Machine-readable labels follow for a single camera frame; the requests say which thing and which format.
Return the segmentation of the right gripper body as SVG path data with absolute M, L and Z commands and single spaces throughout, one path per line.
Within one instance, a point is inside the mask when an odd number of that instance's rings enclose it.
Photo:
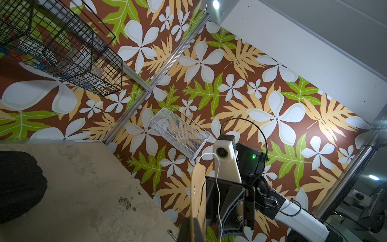
M 244 225 L 251 230 L 255 227 L 256 214 L 256 189 L 251 185 L 243 185 L 245 188 L 244 195 Z

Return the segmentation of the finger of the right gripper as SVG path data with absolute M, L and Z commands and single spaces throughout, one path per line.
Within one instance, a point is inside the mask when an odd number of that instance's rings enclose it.
M 244 228 L 244 196 L 242 184 L 206 177 L 206 225 L 215 226 L 217 237 L 236 236 Z

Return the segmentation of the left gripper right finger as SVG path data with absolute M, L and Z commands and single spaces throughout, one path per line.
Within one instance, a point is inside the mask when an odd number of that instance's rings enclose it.
M 203 233 L 199 220 L 197 218 L 193 219 L 193 241 L 194 242 L 205 242 L 205 234 Z

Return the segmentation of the brown file bag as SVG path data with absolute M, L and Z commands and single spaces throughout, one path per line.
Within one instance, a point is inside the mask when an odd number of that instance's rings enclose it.
M 191 177 L 190 205 L 190 241 L 193 242 L 193 219 L 199 220 L 200 227 L 206 235 L 206 168 L 197 164 Z

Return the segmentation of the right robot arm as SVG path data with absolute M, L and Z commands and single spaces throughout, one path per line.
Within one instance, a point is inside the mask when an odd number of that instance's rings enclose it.
M 216 236 L 241 235 L 252 229 L 256 212 L 290 228 L 288 242 L 343 242 L 334 227 L 321 221 L 294 199 L 287 199 L 263 177 L 268 154 L 231 140 L 217 140 L 202 153 L 215 160 L 214 176 L 207 182 L 207 225 L 215 225 Z

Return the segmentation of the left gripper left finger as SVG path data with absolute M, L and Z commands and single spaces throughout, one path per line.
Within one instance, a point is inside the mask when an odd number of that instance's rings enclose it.
M 190 242 L 190 218 L 185 218 L 181 223 L 177 242 Z

